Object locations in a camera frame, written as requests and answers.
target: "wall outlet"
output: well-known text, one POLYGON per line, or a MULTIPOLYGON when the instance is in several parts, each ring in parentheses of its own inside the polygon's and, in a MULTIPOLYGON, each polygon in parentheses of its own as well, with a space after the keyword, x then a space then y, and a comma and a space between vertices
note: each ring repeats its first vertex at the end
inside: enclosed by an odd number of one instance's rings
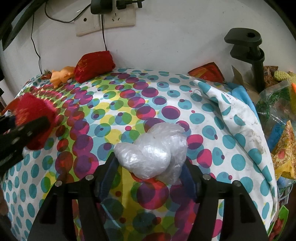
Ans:
POLYGON ((78 19, 74 21, 76 36, 81 36, 101 29, 99 15, 93 15, 88 8, 78 19))
POLYGON ((136 25, 136 9, 133 4, 127 5, 126 9, 118 10, 116 0, 113 0, 113 10, 111 13, 104 14, 104 28, 114 28, 122 26, 136 25))

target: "silver rivet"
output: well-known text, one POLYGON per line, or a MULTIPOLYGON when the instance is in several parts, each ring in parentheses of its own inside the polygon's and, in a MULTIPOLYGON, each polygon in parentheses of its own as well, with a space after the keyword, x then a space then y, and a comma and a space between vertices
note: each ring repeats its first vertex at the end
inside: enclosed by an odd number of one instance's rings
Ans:
POLYGON ((202 175, 202 178, 205 180, 210 180, 211 176, 209 174, 204 174, 204 175, 202 175))
POLYGON ((94 178, 94 175, 92 175, 92 174, 88 174, 88 175, 85 177, 85 179, 88 180, 88 181, 92 180, 93 178, 94 178))
POLYGON ((14 139, 13 139, 13 141, 11 142, 11 144, 13 144, 13 145, 14 145, 15 143, 17 143, 17 142, 18 142, 18 140, 19 140, 19 139, 20 139, 19 137, 16 137, 16 138, 14 138, 14 139))
POLYGON ((241 182, 238 180, 233 181, 233 184, 237 187, 240 187, 242 185, 241 182))
POLYGON ((62 181, 56 181, 54 185, 55 185, 56 187, 59 187, 59 186, 61 186, 62 184, 63 184, 62 181))

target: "orange rubber animal toy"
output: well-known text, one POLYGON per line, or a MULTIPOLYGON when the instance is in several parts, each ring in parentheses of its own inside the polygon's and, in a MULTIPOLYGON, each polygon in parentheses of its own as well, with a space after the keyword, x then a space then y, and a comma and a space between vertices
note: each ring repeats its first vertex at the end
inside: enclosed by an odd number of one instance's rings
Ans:
POLYGON ((66 66, 61 71, 52 70, 52 78, 50 82, 53 84, 54 89, 58 88, 61 83, 71 83, 74 77, 74 69, 75 67, 66 66))

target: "red plush toy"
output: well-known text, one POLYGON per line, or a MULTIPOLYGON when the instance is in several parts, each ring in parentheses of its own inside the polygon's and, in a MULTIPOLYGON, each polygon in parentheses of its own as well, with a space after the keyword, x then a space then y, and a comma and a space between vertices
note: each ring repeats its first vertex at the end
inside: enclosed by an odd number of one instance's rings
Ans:
POLYGON ((75 79, 78 83, 83 83, 114 68, 115 64, 109 51, 88 53, 83 55, 76 65, 75 79))
POLYGON ((56 110, 48 100, 38 99, 30 93, 25 93, 20 97, 17 107, 14 111, 15 124, 20 126, 39 117, 46 116, 51 123, 50 128, 37 135, 27 145, 30 150, 39 150, 44 147, 53 127, 55 126, 56 110))

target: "power cord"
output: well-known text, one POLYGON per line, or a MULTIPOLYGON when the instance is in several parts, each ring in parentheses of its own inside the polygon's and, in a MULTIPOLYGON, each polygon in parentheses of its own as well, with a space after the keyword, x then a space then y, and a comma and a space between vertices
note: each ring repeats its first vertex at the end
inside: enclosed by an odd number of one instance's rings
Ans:
POLYGON ((73 21, 75 21, 77 18, 79 18, 89 7, 90 7, 90 4, 89 5, 87 5, 75 18, 73 18, 71 21, 63 21, 63 20, 59 20, 59 19, 55 19, 55 18, 52 18, 51 16, 49 16, 48 14, 47 14, 47 12, 46 12, 46 6, 47 6, 47 2, 45 2, 45 7, 44 7, 44 13, 45 13, 45 15, 49 18, 49 19, 51 19, 51 20, 53 20, 53 21, 57 21, 57 22, 60 22, 60 23, 71 23, 71 22, 73 22, 73 21))
POLYGON ((32 40, 32 43, 33 43, 33 45, 34 45, 35 53, 37 54, 37 56, 38 56, 38 58, 39 58, 38 65, 39 65, 40 73, 42 74, 42 70, 41 70, 41 66, 40 66, 40 60, 41 60, 41 57, 40 57, 40 55, 38 54, 38 52, 37 52, 37 50, 36 50, 36 46, 35 46, 34 40, 33 40, 33 38, 32 38, 33 28, 34 28, 34 16, 35 16, 35 13, 33 13, 32 31, 31 31, 31 40, 32 40))
POLYGON ((104 44, 105 44, 105 50, 107 51, 107 46, 106 46, 106 41, 105 41, 105 34, 104 34, 104 17, 101 14, 101 22, 102 22, 102 35, 103 35, 103 40, 104 40, 104 44))

